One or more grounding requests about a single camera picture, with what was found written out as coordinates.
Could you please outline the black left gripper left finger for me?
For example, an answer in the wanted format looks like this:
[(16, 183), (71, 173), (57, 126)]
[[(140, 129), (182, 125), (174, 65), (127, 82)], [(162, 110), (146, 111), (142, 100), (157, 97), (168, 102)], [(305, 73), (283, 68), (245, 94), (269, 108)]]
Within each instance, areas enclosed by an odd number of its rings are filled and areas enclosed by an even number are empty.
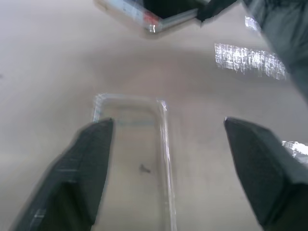
[(46, 169), (9, 231), (91, 231), (107, 178), (114, 121), (78, 131)]

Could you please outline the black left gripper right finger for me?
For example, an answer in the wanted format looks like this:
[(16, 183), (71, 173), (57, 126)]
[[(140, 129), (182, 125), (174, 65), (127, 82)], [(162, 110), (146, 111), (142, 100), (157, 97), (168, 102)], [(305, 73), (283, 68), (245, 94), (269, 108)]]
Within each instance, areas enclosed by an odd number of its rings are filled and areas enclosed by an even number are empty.
[(263, 231), (308, 231), (308, 168), (268, 128), (224, 120), (235, 170)]

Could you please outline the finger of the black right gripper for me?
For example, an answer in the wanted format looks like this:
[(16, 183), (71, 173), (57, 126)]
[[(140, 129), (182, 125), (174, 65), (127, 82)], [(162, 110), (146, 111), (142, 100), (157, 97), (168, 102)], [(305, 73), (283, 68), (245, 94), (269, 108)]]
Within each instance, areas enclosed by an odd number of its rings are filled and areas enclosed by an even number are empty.
[(308, 104), (308, 0), (243, 0)]
[(217, 16), (237, 1), (238, 0), (210, 0), (210, 2), (198, 9), (196, 19), (200, 22), (204, 22), (207, 19)]

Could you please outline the metal-framed box edge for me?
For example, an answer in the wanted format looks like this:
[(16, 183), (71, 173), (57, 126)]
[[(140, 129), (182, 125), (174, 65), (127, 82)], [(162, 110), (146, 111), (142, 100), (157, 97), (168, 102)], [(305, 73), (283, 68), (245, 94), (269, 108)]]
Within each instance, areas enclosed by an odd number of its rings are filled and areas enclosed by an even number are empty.
[(157, 35), (184, 25), (197, 16), (210, 0), (93, 0), (94, 5), (112, 18)]

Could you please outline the clear plastic tray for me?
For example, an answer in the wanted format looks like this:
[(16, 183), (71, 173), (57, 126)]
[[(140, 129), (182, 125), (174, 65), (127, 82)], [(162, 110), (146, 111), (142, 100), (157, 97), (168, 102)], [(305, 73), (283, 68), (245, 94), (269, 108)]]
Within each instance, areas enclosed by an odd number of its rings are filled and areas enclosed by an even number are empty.
[(177, 231), (167, 116), (163, 100), (96, 96), (93, 121), (112, 118), (114, 132), (92, 231)]

